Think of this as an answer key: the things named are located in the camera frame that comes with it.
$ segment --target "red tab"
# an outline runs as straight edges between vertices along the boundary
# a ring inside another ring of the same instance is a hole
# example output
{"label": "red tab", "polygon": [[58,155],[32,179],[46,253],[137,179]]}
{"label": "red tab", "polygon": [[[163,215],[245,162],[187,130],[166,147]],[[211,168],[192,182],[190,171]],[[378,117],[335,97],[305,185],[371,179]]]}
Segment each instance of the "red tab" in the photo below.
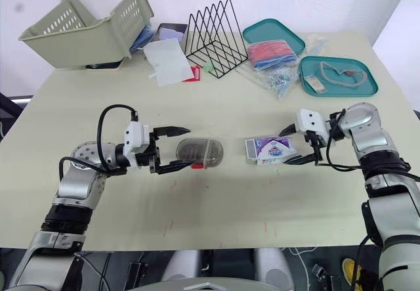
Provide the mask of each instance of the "red tab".
{"label": "red tab", "polygon": [[192,164],[192,165],[191,165],[191,168],[192,168],[192,169],[203,169],[203,168],[205,168],[205,167],[204,167],[204,165],[202,165],[202,164]]}
{"label": "red tab", "polygon": [[193,78],[191,79],[186,79],[183,82],[195,82],[195,81],[199,81],[200,80],[200,66],[192,66],[191,67],[191,71],[194,75]]}

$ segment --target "red cloth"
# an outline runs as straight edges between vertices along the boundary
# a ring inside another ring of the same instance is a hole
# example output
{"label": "red cloth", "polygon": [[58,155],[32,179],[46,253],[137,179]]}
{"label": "red cloth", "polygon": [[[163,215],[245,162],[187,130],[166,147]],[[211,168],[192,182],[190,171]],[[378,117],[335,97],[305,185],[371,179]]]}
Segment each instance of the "red cloth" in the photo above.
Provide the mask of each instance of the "red cloth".
{"label": "red cloth", "polygon": [[294,52],[284,40],[264,41],[248,47],[249,60],[253,64],[285,55],[294,55]]}

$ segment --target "yellow shoe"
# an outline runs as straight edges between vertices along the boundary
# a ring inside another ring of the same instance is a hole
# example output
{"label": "yellow shoe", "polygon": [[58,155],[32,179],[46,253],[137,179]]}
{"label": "yellow shoe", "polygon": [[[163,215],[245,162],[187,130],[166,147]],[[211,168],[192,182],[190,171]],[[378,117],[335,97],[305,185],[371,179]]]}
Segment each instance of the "yellow shoe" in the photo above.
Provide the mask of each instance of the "yellow shoe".
{"label": "yellow shoe", "polygon": [[[354,269],[354,260],[350,259],[350,258],[346,258],[343,260],[343,263],[341,264],[341,268],[343,269],[343,275],[344,278],[346,278],[346,281],[348,283],[348,285],[352,284],[352,278],[353,278],[353,269]],[[357,268],[357,275],[356,275],[356,280],[360,279],[360,271],[362,270],[362,268],[360,266],[358,266]],[[363,291],[362,287],[356,283],[356,291]]]}

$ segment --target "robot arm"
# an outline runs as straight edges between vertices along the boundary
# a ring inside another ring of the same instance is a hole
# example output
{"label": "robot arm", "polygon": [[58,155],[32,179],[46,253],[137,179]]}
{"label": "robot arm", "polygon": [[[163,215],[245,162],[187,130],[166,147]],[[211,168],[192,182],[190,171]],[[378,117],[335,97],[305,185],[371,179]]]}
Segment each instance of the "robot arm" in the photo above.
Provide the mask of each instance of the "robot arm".
{"label": "robot arm", "polygon": [[[105,143],[98,149],[96,142],[83,143],[75,148],[72,157],[60,161],[60,184],[52,207],[15,271],[10,288],[26,286],[26,290],[31,290],[31,286],[42,286],[51,291],[73,291],[83,267],[82,259],[75,253],[82,249],[85,231],[106,179],[126,174],[128,167],[150,166],[151,173],[163,174],[191,164],[173,161],[161,166],[156,146],[160,136],[174,137],[190,130],[161,127],[149,133],[149,127],[138,122],[136,114],[125,130],[123,144]],[[65,160],[71,163],[63,176]]]}
{"label": "robot arm", "polygon": [[[352,139],[353,149],[364,174],[369,200],[362,204],[368,237],[383,248],[379,278],[383,290],[418,290],[420,286],[420,190],[418,177],[408,173],[410,165],[400,158],[389,134],[381,127],[379,113],[371,104],[359,103],[330,115],[324,121],[319,113],[301,110],[293,125],[280,135],[303,133],[314,153],[290,159],[287,164],[335,166],[320,149],[344,137]],[[341,171],[356,167],[335,166]]]}

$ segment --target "plastic bag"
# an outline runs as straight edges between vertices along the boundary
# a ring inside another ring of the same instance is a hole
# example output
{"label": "plastic bag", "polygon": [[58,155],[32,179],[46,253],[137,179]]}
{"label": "plastic bag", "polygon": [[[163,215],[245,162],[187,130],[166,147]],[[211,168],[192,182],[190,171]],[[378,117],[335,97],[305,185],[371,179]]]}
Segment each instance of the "plastic bag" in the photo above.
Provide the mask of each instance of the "plastic bag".
{"label": "plastic bag", "polygon": [[254,69],[252,62],[246,62],[237,67],[236,71],[263,89],[271,90],[279,99],[283,99],[299,82],[299,63],[301,59],[305,56],[318,55],[328,42],[326,38],[317,34],[308,35],[303,39],[306,44],[305,50],[297,57],[295,62],[271,64],[259,69]]}
{"label": "plastic bag", "polygon": [[284,40],[253,43],[247,48],[249,61],[257,70],[283,66],[297,60],[296,54]]}

